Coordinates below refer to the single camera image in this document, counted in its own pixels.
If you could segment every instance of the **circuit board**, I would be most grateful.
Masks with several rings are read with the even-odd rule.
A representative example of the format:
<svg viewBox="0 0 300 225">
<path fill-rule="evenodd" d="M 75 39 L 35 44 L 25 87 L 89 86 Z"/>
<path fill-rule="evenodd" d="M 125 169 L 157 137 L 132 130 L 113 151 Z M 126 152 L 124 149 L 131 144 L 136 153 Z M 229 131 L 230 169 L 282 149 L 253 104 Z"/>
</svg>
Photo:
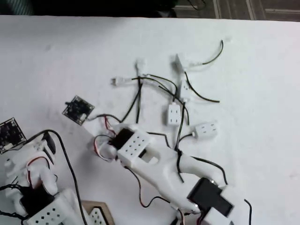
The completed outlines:
<svg viewBox="0 0 300 225">
<path fill-rule="evenodd" d="M 93 105 L 78 96 L 75 96 L 71 102 L 66 102 L 66 105 L 67 107 L 62 114 L 80 126 L 85 122 L 87 117 L 95 108 Z"/>
<path fill-rule="evenodd" d="M 25 135 L 15 118 L 0 124 L 0 151 L 7 151 L 26 141 Z"/>
</svg>

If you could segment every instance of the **floor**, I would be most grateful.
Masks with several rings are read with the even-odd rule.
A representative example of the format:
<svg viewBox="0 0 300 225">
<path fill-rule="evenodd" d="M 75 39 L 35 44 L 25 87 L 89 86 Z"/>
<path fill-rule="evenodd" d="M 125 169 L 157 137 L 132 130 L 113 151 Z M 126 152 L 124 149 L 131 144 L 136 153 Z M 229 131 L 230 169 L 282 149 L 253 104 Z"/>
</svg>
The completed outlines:
<svg viewBox="0 0 300 225">
<path fill-rule="evenodd" d="M 300 0 L 179 0 L 179 18 L 300 21 Z"/>
</svg>

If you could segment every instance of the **white table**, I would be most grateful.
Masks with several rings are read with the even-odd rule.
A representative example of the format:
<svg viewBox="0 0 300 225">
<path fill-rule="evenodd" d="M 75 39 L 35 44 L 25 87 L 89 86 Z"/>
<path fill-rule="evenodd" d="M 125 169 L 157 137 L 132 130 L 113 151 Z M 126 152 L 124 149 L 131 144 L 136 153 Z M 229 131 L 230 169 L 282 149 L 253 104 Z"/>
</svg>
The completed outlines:
<svg viewBox="0 0 300 225">
<path fill-rule="evenodd" d="M 225 42 L 220 58 L 189 75 L 201 94 L 221 103 L 195 98 L 187 105 L 191 124 L 217 120 L 219 135 L 208 142 L 187 139 L 180 146 L 225 168 L 229 183 L 252 203 L 253 224 L 299 224 L 300 23 L 0 16 L 0 121 L 14 116 L 27 137 L 46 128 L 58 131 L 82 199 L 106 202 L 117 225 L 169 224 L 174 211 L 159 200 L 143 209 L 135 178 L 119 163 L 97 158 L 87 148 L 92 136 L 61 112 L 65 101 L 79 95 L 103 113 L 122 117 L 136 85 L 109 83 L 114 76 L 134 77 L 137 57 L 147 59 L 149 73 L 176 81 L 175 53 L 197 52 L 206 60 L 220 39 Z M 163 125 L 168 103 L 163 92 L 145 87 L 140 124 L 174 141 L 176 131 Z M 127 121 L 134 118 L 135 110 Z M 185 126 L 183 134 L 190 129 Z M 2 165 L 6 156 L 0 160 Z M 61 152 L 57 162 L 59 187 L 74 188 Z M 3 184 L 3 167 L 0 171 Z M 145 202 L 157 194 L 146 182 L 142 188 Z M 3 193 L 0 209 L 13 210 Z M 187 220 L 195 224 L 195 217 Z"/>
</svg>

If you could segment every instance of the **black wire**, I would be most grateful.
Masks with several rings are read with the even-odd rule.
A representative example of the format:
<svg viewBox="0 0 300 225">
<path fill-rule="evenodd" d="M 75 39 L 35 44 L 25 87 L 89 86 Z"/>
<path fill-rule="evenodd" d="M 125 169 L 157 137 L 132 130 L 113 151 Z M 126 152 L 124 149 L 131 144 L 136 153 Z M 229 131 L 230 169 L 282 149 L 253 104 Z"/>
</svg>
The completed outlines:
<svg viewBox="0 0 300 225">
<path fill-rule="evenodd" d="M 161 199 L 161 200 L 163 200 L 163 201 L 165 201 L 165 202 L 167 202 L 167 203 L 170 203 L 168 200 L 166 200 L 166 199 L 164 199 L 164 198 L 162 198 L 162 197 L 160 197 L 160 196 L 155 196 L 154 198 L 152 198 L 151 199 L 151 201 L 149 202 L 149 204 L 148 205 L 144 205 L 143 204 L 143 202 L 142 202 L 142 186 L 141 186 L 141 182 L 140 182 L 140 179 L 137 177 L 137 175 L 131 170 L 131 169 L 129 169 L 127 166 L 125 166 L 124 167 L 125 169 L 128 169 L 134 176 L 135 176 L 135 178 L 137 179 L 137 182 L 139 183 L 139 200 L 140 200 L 140 203 L 141 203 L 141 205 L 144 207 L 144 208 L 148 208 L 150 205 L 151 205 L 151 203 L 155 200 L 155 199 Z"/>
<path fill-rule="evenodd" d="M 167 146 L 168 146 L 169 148 L 171 148 L 170 145 L 169 145 L 168 138 L 167 138 L 167 135 L 166 135 L 166 134 L 162 134 L 162 133 L 154 133 L 154 132 L 147 132 L 147 133 L 150 134 L 150 135 L 160 135 L 160 136 L 164 136 L 164 137 L 165 137 L 165 143 L 167 144 Z"/>
<path fill-rule="evenodd" d="M 176 145 L 175 145 L 175 151 L 177 151 L 177 162 L 176 162 L 176 167 L 177 167 L 177 174 L 181 180 L 182 183 L 184 183 L 184 180 L 181 176 L 181 170 L 180 170 L 180 159 L 182 156 L 182 151 L 179 150 L 178 145 L 179 145 L 179 139 L 180 139 L 180 135 L 181 135 L 181 130 L 182 130 L 182 126 L 183 126 L 183 120 L 184 120 L 184 109 L 185 109 L 185 102 L 183 103 L 183 108 L 182 108 L 182 114 L 181 114 L 181 121 L 180 121 L 180 126 L 179 126 L 179 130 L 178 130 L 178 134 L 177 134 L 177 141 L 176 141 Z"/>
<path fill-rule="evenodd" d="M 130 108 L 128 109 L 127 113 L 125 114 L 125 116 L 123 117 L 123 119 L 120 121 L 120 123 L 124 122 L 124 120 L 125 120 L 125 119 L 127 118 L 127 116 L 130 114 L 130 112 L 131 112 L 133 106 L 135 105 L 135 102 L 136 102 L 137 98 L 140 96 L 141 91 L 142 91 L 142 88 L 139 88 L 139 91 L 137 92 L 137 94 L 136 94 L 136 96 L 135 96 L 135 98 L 134 98 L 134 100 L 133 100 L 133 102 L 132 102 Z"/>
<path fill-rule="evenodd" d="M 247 199 L 244 199 L 245 203 L 247 203 L 249 205 L 249 225 L 251 225 L 251 220 L 252 220 L 252 205 L 250 204 L 250 202 L 248 202 Z"/>
<path fill-rule="evenodd" d="M 206 160 L 204 158 L 198 158 L 198 157 L 194 157 L 192 156 L 194 159 L 196 159 L 197 161 L 201 161 L 201 162 L 204 162 L 204 163 L 208 163 L 210 165 L 213 165 L 215 167 L 217 167 L 218 169 L 220 169 L 222 171 L 222 174 L 223 174 L 223 178 L 224 178 L 224 182 L 226 185 L 228 185 L 228 182 L 227 182 L 227 178 L 226 178 L 226 173 L 225 173 L 225 170 L 218 164 L 214 163 L 214 162 L 211 162 L 209 160 Z"/>
<path fill-rule="evenodd" d="M 53 133 L 57 136 L 59 142 L 60 142 L 60 145 L 61 145 L 61 148 L 62 148 L 62 151 L 65 155 L 65 158 L 66 158 L 66 161 L 67 161 L 67 164 L 68 164 L 68 167 L 72 173 L 72 177 L 73 177 L 73 181 L 74 181 L 74 185 L 75 185 L 75 190 L 76 190 L 76 195 L 77 195 L 77 199 L 78 199 L 78 204 L 79 204 L 79 209 L 80 209 L 80 213 L 81 213 L 81 216 L 82 216 L 82 219 L 83 219 L 83 222 L 84 222 L 84 225 L 88 225 L 88 223 L 86 222 L 86 219 L 85 219 L 85 216 L 84 216 L 84 213 L 83 213 L 83 206 L 81 204 L 81 199 L 80 199 L 80 195 L 79 195 L 79 190 L 78 190 L 78 184 L 77 184 L 77 179 L 76 179 L 76 176 L 75 176 L 75 173 L 74 173 L 74 170 L 72 168 L 72 165 L 70 163 L 70 160 L 69 160 L 69 157 L 67 155 L 67 151 L 66 151 L 66 148 L 65 148 L 65 145 L 62 141 L 62 138 L 61 136 L 54 130 L 50 130 L 50 129 L 47 129 L 47 130 L 44 130 L 44 131 L 41 131 L 39 133 L 37 133 L 36 135 L 32 136 L 30 139 L 28 139 L 26 141 L 26 143 L 29 143 L 31 142 L 32 140 L 34 140 L 35 138 L 37 138 L 38 136 L 44 134 L 44 133 Z"/>
<path fill-rule="evenodd" d="M 140 94 L 139 94 L 139 97 L 138 97 L 135 123 L 139 123 L 139 118 L 140 118 L 141 103 L 142 103 L 142 90 L 141 90 L 142 86 L 143 86 L 143 84 L 141 83 L 141 80 L 138 79 L 138 88 L 139 88 L 139 93 Z"/>
<path fill-rule="evenodd" d="M 181 137 L 181 138 L 179 139 L 179 143 L 182 141 L 182 139 L 184 139 L 184 138 L 186 138 L 186 137 L 190 137 L 190 136 L 193 136 L 193 133 L 188 134 L 188 135 L 184 135 L 183 137 Z"/>
<path fill-rule="evenodd" d="M 213 58 L 212 60 L 202 63 L 202 65 L 207 65 L 207 64 L 213 62 L 214 60 L 216 60 L 220 56 L 220 54 L 222 53 L 223 48 L 224 48 L 224 43 L 223 43 L 223 40 L 221 40 L 221 50 L 220 50 L 219 54 L 215 58 Z"/>
<path fill-rule="evenodd" d="M 186 73 L 186 72 L 184 72 L 184 73 L 186 74 L 187 83 L 188 83 L 189 87 L 192 89 L 192 91 L 193 91 L 198 97 L 200 97 L 200 98 L 202 98 L 202 99 L 204 99 L 204 100 L 206 100 L 206 101 L 209 101 L 209 102 L 215 102 L 215 103 L 219 103 L 219 102 L 220 102 L 220 101 L 211 100 L 211 99 L 209 99 L 209 98 L 205 98 L 205 97 L 201 96 L 201 95 L 193 88 L 193 86 L 192 86 L 191 83 L 189 82 L 187 73 Z"/>
<path fill-rule="evenodd" d="M 186 106 L 183 105 L 183 102 L 182 102 L 179 98 L 177 98 L 177 97 L 176 97 L 172 92 L 170 92 L 169 90 L 164 89 L 164 88 L 161 87 L 161 86 L 159 86 L 159 88 L 161 88 L 162 90 L 164 90 L 164 91 L 167 92 L 168 94 L 174 96 L 175 99 L 176 99 L 177 101 L 179 101 L 180 104 L 182 104 L 182 108 L 185 108 L 185 111 L 187 112 L 187 124 L 189 125 L 189 113 L 188 113 L 188 109 L 186 108 Z"/>
<path fill-rule="evenodd" d="M 203 2 L 203 4 L 204 4 L 204 6 L 202 8 L 196 8 L 190 0 L 187 0 L 187 1 L 194 8 L 194 10 L 200 11 L 200 10 L 203 10 L 203 9 L 206 8 L 206 2 L 205 2 L 205 0 L 201 0 Z"/>
<path fill-rule="evenodd" d="M 92 118 L 92 119 L 88 119 L 88 121 L 92 121 L 92 120 L 94 120 L 94 119 L 96 119 L 96 118 L 100 118 L 100 117 L 112 117 L 112 118 L 114 118 L 116 121 L 118 121 L 119 123 L 121 123 L 121 120 L 120 119 L 118 119 L 116 116 L 114 116 L 114 115 L 111 115 L 111 114 L 100 114 L 100 115 L 97 115 L 97 116 L 95 116 L 94 118 Z"/>
<path fill-rule="evenodd" d="M 172 83 L 173 85 L 174 85 L 174 87 L 175 87 L 175 94 L 174 94 L 174 96 L 173 96 L 173 101 L 175 101 L 175 97 L 177 96 L 177 94 L 178 94 L 178 87 L 177 87 L 177 85 L 173 82 L 173 81 L 171 81 L 171 80 L 169 80 L 169 79 L 166 79 L 166 78 L 164 78 L 164 77 L 161 77 L 161 76 L 156 76 L 156 75 L 153 75 L 153 74 L 148 74 L 148 75 L 150 75 L 150 76 L 153 76 L 153 77 L 156 77 L 156 78 L 159 78 L 159 79 L 162 79 L 162 80 L 165 80 L 165 81 L 168 81 L 168 82 L 170 82 L 170 83 Z"/>
</svg>

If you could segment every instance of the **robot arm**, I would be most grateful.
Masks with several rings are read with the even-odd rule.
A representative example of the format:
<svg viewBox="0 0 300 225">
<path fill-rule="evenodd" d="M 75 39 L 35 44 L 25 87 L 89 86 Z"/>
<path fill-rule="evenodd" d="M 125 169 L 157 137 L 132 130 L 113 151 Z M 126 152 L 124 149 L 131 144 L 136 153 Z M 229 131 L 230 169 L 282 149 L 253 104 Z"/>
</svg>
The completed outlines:
<svg viewBox="0 0 300 225">
<path fill-rule="evenodd" d="M 173 208 L 187 213 L 201 213 L 203 224 L 232 225 L 240 221 L 238 217 L 243 214 L 243 199 L 239 198 L 233 187 L 225 184 L 218 170 L 183 153 L 181 172 L 199 177 L 189 195 L 184 195 L 179 177 L 177 180 L 171 179 L 171 175 L 177 172 L 177 152 L 156 145 L 148 133 L 137 127 L 121 129 L 102 151 L 110 158 L 118 158 L 124 166 L 153 185 Z"/>
</svg>

